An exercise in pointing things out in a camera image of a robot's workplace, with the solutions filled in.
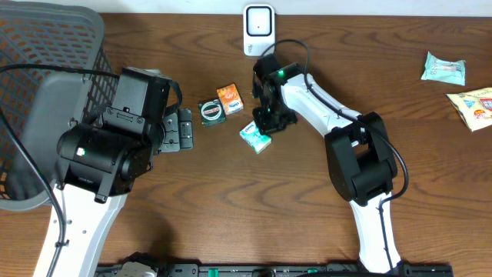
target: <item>wooden table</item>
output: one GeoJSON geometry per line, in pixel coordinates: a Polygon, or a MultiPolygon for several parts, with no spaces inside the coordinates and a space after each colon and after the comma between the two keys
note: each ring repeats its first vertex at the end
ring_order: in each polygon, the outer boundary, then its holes
{"type": "MultiPolygon", "coordinates": [[[[103,15],[113,68],[159,68],[179,81],[192,108],[194,148],[160,155],[137,180],[100,262],[133,252],[203,263],[325,263],[356,259],[348,203],[327,174],[322,137],[305,120],[273,135],[256,155],[239,137],[258,101],[255,58],[243,53],[239,15],[103,15]],[[244,111],[213,128],[197,103],[235,83],[244,111]]],[[[471,133],[444,96],[490,86],[492,21],[487,18],[278,16],[277,39],[312,51],[322,88],[362,113],[376,111],[407,162],[411,186],[393,202],[399,253],[411,262],[449,262],[456,276],[492,270],[492,128],[471,133]],[[421,81],[427,51],[467,61],[467,86],[421,81]]],[[[278,47],[281,61],[304,50],[278,47]]],[[[400,189],[401,175],[395,180],[400,189]]],[[[49,208],[0,212],[2,276],[33,272],[49,208]]]]}

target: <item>brown wooden surface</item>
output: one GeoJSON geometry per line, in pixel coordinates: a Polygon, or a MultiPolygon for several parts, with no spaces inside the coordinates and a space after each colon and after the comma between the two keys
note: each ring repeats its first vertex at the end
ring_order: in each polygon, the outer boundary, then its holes
{"type": "MultiPolygon", "coordinates": [[[[258,101],[254,58],[237,15],[103,15],[113,68],[159,68],[179,81],[194,113],[194,148],[155,159],[116,219],[100,262],[135,251],[203,263],[325,263],[356,259],[350,206],[327,174],[324,141],[300,118],[260,155],[238,135],[258,101]],[[197,103],[236,83],[244,111],[203,128],[197,103]]],[[[492,83],[492,22],[485,18],[278,16],[277,34],[312,50],[312,74],[355,110],[378,112],[407,162],[411,186],[393,202],[399,253],[449,262],[456,276],[492,271],[492,127],[471,133],[445,93],[492,83]],[[427,51],[467,61],[467,86],[421,81],[427,51]]],[[[280,46],[287,62],[304,51],[280,46]]],[[[400,189],[402,178],[395,179],[400,189]]],[[[0,212],[0,275],[30,275],[49,209],[0,212]]]]}

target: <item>blue and white packet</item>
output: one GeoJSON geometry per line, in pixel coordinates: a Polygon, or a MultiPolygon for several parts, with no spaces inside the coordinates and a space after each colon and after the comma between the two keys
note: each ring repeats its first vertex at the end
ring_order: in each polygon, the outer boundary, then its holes
{"type": "Polygon", "coordinates": [[[424,74],[421,79],[464,85],[464,63],[465,61],[446,62],[428,52],[424,74]]]}
{"type": "Polygon", "coordinates": [[[254,121],[244,127],[239,135],[254,149],[256,154],[260,154],[271,144],[271,137],[260,134],[260,129],[254,121]]]}

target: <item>plastic basket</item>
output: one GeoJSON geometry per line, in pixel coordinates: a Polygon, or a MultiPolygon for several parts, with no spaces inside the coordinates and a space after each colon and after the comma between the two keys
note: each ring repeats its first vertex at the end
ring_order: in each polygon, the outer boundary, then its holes
{"type": "MultiPolygon", "coordinates": [[[[110,72],[111,66],[101,46],[104,28],[99,14],[88,8],[0,2],[0,66],[38,63],[110,72]]],[[[53,83],[49,80],[57,74],[60,73],[14,70],[0,75],[0,108],[22,141],[36,99],[40,97],[37,95],[39,88],[44,82],[53,83]]],[[[85,92],[87,97],[80,109],[81,117],[87,116],[95,105],[112,102],[117,86],[114,78],[89,76],[89,80],[91,86],[85,92]]],[[[12,167],[20,155],[3,126],[0,126],[0,145],[0,209],[20,211],[44,203],[47,195],[35,178],[22,183],[9,181],[13,176],[12,167]]],[[[48,166],[49,170],[54,168],[54,165],[43,166],[48,166]]],[[[42,173],[51,180],[50,171],[42,173]]]]}

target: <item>white backdrop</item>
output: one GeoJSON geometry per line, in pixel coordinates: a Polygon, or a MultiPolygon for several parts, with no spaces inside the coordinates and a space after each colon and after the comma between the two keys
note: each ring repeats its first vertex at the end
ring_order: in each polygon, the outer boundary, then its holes
{"type": "Polygon", "coordinates": [[[279,15],[492,16],[492,0],[30,0],[84,5],[97,12],[241,14],[251,3],[271,4],[279,15]]]}

